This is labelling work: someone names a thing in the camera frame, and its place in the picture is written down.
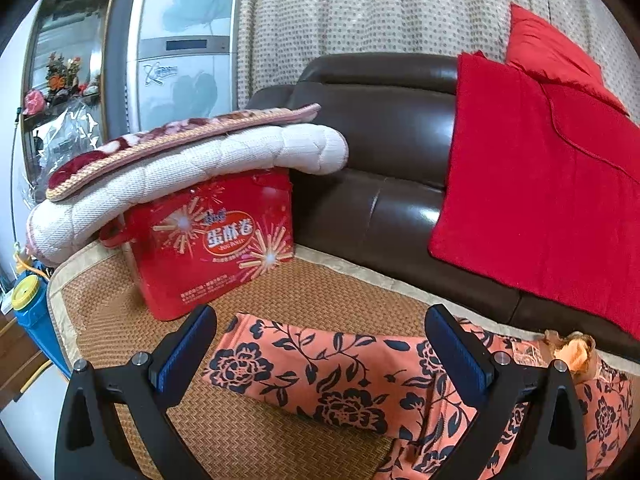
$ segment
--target clear plastic wrap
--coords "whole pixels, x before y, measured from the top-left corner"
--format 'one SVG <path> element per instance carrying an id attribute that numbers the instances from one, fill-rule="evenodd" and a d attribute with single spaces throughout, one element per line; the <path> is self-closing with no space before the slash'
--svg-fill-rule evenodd
<path id="1" fill-rule="evenodd" d="M 29 208 L 45 199 L 52 173 L 75 156 L 102 145 L 100 106 L 73 98 L 66 103 L 60 115 L 43 124 L 32 135 L 32 153 L 25 156 L 25 165 L 31 164 L 34 177 L 29 178 L 25 167 L 22 189 L 24 203 Z"/>

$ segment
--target metal screw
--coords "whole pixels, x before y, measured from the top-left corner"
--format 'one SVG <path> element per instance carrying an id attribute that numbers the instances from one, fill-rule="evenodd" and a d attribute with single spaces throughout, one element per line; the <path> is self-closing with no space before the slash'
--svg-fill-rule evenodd
<path id="1" fill-rule="evenodd" d="M 131 358 L 131 362 L 136 366 L 142 366 L 149 361 L 149 354 L 146 352 L 138 352 Z"/>
<path id="2" fill-rule="evenodd" d="M 511 357 L 509 357 L 509 354 L 507 354 L 507 352 L 496 352 L 494 354 L 494 360 L 500 366 L 504 366 L 508 365 L 511 362 Z"/>
<path id="3" fill-rule="evenodd" d="M 76 372 L 84 372 L 86 370 L 86 366 L 86 359 L 78 359 L 78 361 L 74 363 L 74 370 Z"/>
<path id="4" fill-rule="evenodd" d="M 554 360 L 554 368 L 559 372 L 565 372 L 569 369 L 569 367 L 566 365 L 564 361 L 562 361 L 562 359 Z"/>

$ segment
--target patterned curtain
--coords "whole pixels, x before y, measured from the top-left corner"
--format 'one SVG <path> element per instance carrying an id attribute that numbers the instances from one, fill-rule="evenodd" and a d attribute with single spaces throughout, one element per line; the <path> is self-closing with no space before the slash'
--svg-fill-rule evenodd
<path id="1" fill-rule="evenodd" d="M 294 83 L 317 56 L 341 52 L 482 50 L 503 61 L 510 2 L 531 9 L 579 44 L 640 120 L 640 59 L 601 0 L 241 0 L 238 99 Z"/>

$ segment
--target red cushion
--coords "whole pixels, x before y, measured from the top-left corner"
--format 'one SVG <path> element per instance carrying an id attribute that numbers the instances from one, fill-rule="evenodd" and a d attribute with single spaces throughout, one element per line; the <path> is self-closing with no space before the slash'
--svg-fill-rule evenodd
<path id="1" fill-rule="evenodd" d="M 628 115 L 625 106 L 605 88 L 599 65 L 585 51 L 549 22 L 516 4 L 511 4 L 507 64 L 537 81 L 585 92 Z"/>

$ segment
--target yellow bottle cap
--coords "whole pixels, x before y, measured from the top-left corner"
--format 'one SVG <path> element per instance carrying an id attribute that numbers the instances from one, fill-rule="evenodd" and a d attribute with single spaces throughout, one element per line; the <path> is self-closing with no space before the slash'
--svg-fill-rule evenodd
<path id="1" fill-rule="evenodd" d="M 18 283 L 11 295 L 11 306 L 14 310 L 24 309 L 35 298 L 39 288 L 40 280 L 34 274 L 30 274 Z"/>

